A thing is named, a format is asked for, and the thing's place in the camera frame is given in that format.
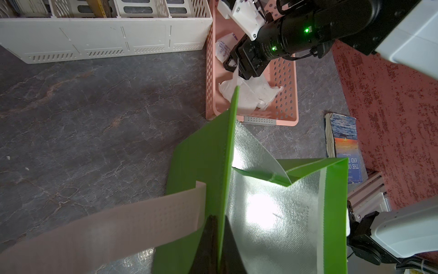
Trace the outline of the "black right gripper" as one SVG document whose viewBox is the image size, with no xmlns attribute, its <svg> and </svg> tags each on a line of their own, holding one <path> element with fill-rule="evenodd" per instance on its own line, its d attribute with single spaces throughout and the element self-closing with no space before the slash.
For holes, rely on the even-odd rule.
<svg viewBox="0 0 438 274">
<path fill-rule="evenodd" d="M 232 73 L 237 69 L 240 77 L 249 80 L 261 76 L 269 63 L 269 56 L 266 56 L 260 44 L 244 35 L 223 62 L 223 67 Z"/>
</svg>

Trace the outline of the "white plain ice pack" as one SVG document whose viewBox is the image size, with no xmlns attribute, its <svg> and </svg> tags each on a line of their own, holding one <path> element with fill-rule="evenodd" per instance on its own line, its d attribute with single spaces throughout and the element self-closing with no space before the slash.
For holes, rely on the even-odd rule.
<svg viewBox="0 0 438 274">
<path fill-rule="evenodd" d="M 264 75 L 257 78 L 244 80 L 238 75 L 238 70 L 233 72 L 231 80 L 219 84 L 219 92 L 229 102 L 238 90 L 237 114 L 247 116 L 260 109 L 265 111 L 275 97 L 283 92 L 283 87 L 271 86 Z"/>
</svg>

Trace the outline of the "green insulated delivery bag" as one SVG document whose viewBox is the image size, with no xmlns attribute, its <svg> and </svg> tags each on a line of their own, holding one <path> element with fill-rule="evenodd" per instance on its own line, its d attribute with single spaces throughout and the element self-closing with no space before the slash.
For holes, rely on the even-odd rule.
<svg viewBox="0 0 438 274">
<path fill-rule="evenodd" d="M 247 274 L 345 274 L 345 158 L 275 159 L 237 120 L 238 96 L 173 153 L 166 194 L 102 211 L 1 254 L 3 274 L 86 274 L 155 251 L 154 274 L 189 274 L 210 215 L 225 217 Z"/>
</svg>

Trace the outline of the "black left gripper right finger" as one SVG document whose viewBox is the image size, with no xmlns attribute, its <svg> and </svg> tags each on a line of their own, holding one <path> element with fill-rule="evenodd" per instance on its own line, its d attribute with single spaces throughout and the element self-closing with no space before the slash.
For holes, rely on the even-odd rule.
<svg viewBox="0 0 438 274">
<path fill-rule="evenodd" d="M 219 274 L 247 274 L 228 217 L 225 217 L 224 237 Z"/>
</svg>

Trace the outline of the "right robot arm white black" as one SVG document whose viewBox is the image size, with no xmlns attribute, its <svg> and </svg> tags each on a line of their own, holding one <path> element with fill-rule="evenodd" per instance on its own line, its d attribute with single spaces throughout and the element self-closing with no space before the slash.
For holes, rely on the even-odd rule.
<svg viewBox="0 0 438 274">
<path fill-rule="evenodd" d="M 220 1 L 218 11 L 244 31 L 224 68 L 244 79 L 270 61 L 296 61 L 297 53 L 324 57 L 339 40 L 364 55 L 438 76 L 436 1 L 276 1 L 268 13 L 259 1 Z"/>
</svg>

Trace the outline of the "white printed ice pack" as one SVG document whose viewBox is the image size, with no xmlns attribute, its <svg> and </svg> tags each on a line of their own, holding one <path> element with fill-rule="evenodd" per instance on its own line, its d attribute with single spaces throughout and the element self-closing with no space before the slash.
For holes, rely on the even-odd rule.
<svg viewBox="0 0 438 274">
<path fill-rule="evenodd" d="M 219 38 L 215 44 L 216 58 L 224 63 L 230 56 L 233 48 L 238 44 L 239 40 L 234 33 L 229 33 Z"/>
</svg>

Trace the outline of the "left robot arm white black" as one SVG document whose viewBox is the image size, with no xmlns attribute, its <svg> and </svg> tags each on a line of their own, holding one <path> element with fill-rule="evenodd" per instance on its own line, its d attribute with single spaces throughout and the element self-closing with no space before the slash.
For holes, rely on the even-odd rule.
<svg viewBox="0 0 438 274">
<path fill-rule="evenodd" d="M 353 208 L 347 207 L 350 234 L 347 246 L 353 255 L 379 266 L 394 264 L 396 270 L 416 270 L 435 274 L 438 265 L 418 256 L 438 248 L 438 200 L 430 198 L 397 211 L 367 214 L 354 219 Z M 217 251 L 217 219 L 209 216 L 198 245 L 191 274 L 245 274 L 230 225 L 225 229 L 225 254 Z"/>
</svg>

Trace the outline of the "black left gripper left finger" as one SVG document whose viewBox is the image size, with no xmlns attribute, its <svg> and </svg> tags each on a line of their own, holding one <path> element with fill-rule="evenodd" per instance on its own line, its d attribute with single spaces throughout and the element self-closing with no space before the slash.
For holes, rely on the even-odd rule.
<svg viewBox="0 0 438 274">
<path fill-rule="evenodd" d="M 217 274 L 219 272 L 217 237 L 217 218 L 210 215 L 206 220 L 195 258 L 189 270 L 190 274 Z"/>
</svg>

